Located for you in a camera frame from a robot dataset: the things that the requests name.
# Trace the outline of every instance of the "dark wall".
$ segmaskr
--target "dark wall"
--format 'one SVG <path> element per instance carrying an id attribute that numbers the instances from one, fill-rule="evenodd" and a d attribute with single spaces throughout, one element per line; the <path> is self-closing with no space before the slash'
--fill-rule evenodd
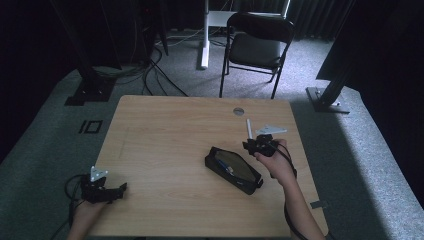
<path id="1" fill-rule="evenodd" d="M 0 162 L 56 83 L 73 69 L 49 1 L 2 1 Z"/>
<path id="2" fill-rule="evenodd" d="M 358 90 L 406 180 L 424 205 L 424 2 L 357 0 L 317 78 Z"/>

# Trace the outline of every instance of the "human hand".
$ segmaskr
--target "human hand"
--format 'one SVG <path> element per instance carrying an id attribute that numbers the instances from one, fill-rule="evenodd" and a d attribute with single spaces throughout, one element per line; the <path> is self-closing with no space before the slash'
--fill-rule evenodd
<path id="1" fill-rule="evenodd" d="M 90 203 L 83 201 L 75 209 L 74 221 L 68 234 L 68 240 L 84 239 L 90 228 L 99 218 L 107 202 Z"/>
<path id="2" fill-rule="evenodd" d="M 275 141 L 278 141 L 279 143 L 278 149 L 287 156 L 290 156 L 286 150 L 287 141 L 284 139 L 276 139 Z M 254 153 L 254 155 L 256 159 L 268 169 L 271 175 L 275 177 L 283 187 L 286 184 L 291 183 L 293 180 L 296 181 L 296 177 L 293 173 L 293 169 L 289 161 L 287 161 L 287 159 L 285 159 L 285 157 L 283 157 L 278 151 L 275 151 L 271 157 L 266 157 L 258 152 Z"/>

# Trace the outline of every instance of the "black curtain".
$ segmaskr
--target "black curtain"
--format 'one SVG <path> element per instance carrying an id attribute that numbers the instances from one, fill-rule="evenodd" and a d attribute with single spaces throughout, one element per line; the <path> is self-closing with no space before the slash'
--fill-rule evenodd
<path id="1" fill-rule="evenodd" d="M 295 24 L 295 39 L 334 40 L 354 2 L 355 0 L 290 1 L 287 18 Z"/>
<path id="2" fill-rule="evenodd" d="M 357 0 L 317 79 L 358 90 L 406 180 L 424 205 L 424 2 Z"/>

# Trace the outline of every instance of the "stand base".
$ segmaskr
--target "stand base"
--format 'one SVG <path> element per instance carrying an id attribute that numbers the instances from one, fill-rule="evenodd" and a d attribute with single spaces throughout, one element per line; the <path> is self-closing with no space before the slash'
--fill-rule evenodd
<path id="1" fill-rule="evenodd" d="M 316 88 L 316 87 L 308 87 L 306 88 L 306 92 L 311 99 L 312 105 L 316 112 L 329 112 L 329 113 L 350 113 L 349 109 L 346 107 L 344 100 L 341 96 L 339 96 L 336 101 L 330 106 L 322 105 L 320 102 L 321 94 L 325 91 L 325 88 Z"/>
<path id="2" fill-rule="evenodd" d="M 112 94 L 116 79 L 107 79 L 96 90 L 89 89 L 84 81 L 81 81 L 74 96 L 68 97 L 65 106 L 83 106 L 85 102 L 107 102 Z"/>

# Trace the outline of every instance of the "black cable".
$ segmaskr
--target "black cable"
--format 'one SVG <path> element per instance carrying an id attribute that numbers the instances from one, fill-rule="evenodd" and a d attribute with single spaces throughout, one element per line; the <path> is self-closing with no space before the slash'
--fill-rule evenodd
<path id="1" fill-rule="evenodd" d="M 81 183 L 81 179 L 79 179 L 78 180 L 78 182 L 74 185 L 74 189 L 73 189 L 73 192 L 72 192 L 72 195 L 71 194 L 69 194 L 69 192 L 68 192 L 68 186 L 69 186 L 69 183 L 72 181 L 72 180 L 74 180 L 75 178 L 77 178 L 77 177 L 83 177 L 83 176 L 85 176 L 84 174 L 78 174 L 78 175 L 75 175 L 75 176 L 73 176 L 73 177 L 71 177 L 71 178 L 69 178 L 68 180 L 66 180 L 66 182 L 65 182 L 65 187 L 64 187 L 64 190 L 65 190 L 65 194 L 66 194 L 66 196 L 71 200 L 70 201 L 70 203 L 69 203 L 69 206 L 71 207 L 72 206 L 72 214 L 73 214 L 73 212 L 74 212 L 74 210 L 82 203 L 79 203 L 75 208 L 73 207 L 73 203 L 75 202 L 75 201 L 79 201 L 79 199 L 76 199 L 75 198 L 75 195 L 76 195 L 76 193 L 77 193 L 77 191 L 78 191 L 78 186 L 80 185 L 80 183 Z M 50 237 L 50 240 L 53 240 L 53 239 L 55 239 L 56 237 L 57 237 L 57 235 L 60 233 L 60 231 L 65 227 L 65 225 L 67 224 L 67 223 L 70 223 L 70 219 L 73 219 L 73 218 L 71 218 L 70 216 L 69 216 L 69 213 L 68 213 L 68 218 L 60 225 L 60 227 L 53 233 L 53 235 Z"/>
<path id="2" fill-rule="evenodd" d="M 68 219 L 66 219 L 62 225 L 60 225 L 60 227 L 56 230 L 56 232 L 53 233 L 53 235 L 51 236 L 50 240 L 53 240 L 57 237 L 57 235 L 60 233 L 60 231 L 66 226 L 66 224 L 68 223 Z"/>
<path id="3" fill-rule="evenodd" d="M 156 63 L 155 62 L 153 62 L 152 60 L 150 60 L 150 62 L 157 68 L 157 69 L 159 69 L 159 71 L 163 74 L 163 76 L 168 80 L 168 82 L 169 83 L 171 83 L 172 84 L 172 86 L 174 86 L 178 91 L 180 91 L 184 96 L 186 96 L 186 97 L 188 97 L 188 95 L 183 91 L 183 90 L 181 90 L 181 88 L 179 88 L 174 82 L 172 82 L 171 81 L 171 79 L 169 79 L 169 77 L 162 71 L 162 69 L 158 66 L 158 65 L 156 65 Z"/>
<path id="4" fill-rule="evenodd" d="M 72 196 L 68 193 L 68 185 L 69 185 L 69 183 L 70 183 L 72 180 L 74 180 L 75 178 L 77 178 L 77 177 L 82 177 L 82 176 L 84 176 L 84 174 L 78 174 L 78 175 L 75 175 L 75 176 L 73 176 L 73 177 L 69 178 L 68 180 L 66 180 L 66 182 L 65 182 L 65 194 L 66 194 L 66 196 L 67 196 L 69 199 L 74 200 L 74 199 L 73 199 L 73 197 L 72 197 Z"/>

